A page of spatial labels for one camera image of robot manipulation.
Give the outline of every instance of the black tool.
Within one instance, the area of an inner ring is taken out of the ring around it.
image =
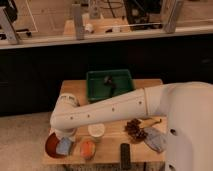
[[[110,86],[109,97],[112,97],[114,92],[115,92],[115,89],[116,89],[116,84],[113,82],[113,79],[112,79],[111,75],[106,76],[104,78],[104,85]]]
[[[127,143],[120,145],[120,165],[121,170],[131,169],[130,145]]]

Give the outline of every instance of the floor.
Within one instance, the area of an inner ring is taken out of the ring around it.
[[[63,171],[60,166],[42,164],[50,114],[0,117],[0,170]]]

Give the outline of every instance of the orange object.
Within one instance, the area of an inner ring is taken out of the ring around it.
[[[88,160],[91,159],[95,154],[95,144],[91,140],[84,140],[80,147],[81,156]]]

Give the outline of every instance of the white cup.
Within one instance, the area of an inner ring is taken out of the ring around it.
[[[95,142],[100,142],[105,133],[104,124],[93,124],[88,126],[88,132]]]

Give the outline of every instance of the gray cloth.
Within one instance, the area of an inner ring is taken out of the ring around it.
[[[69,138],[62,138],[56,147],[56,153],[69,155],[73,142]]]
[[[148,134],[144,142],[151,149],[158,153],[161,153],[166,149],[166,134],[153,127],[146,127],[144,128],[144,131]]]

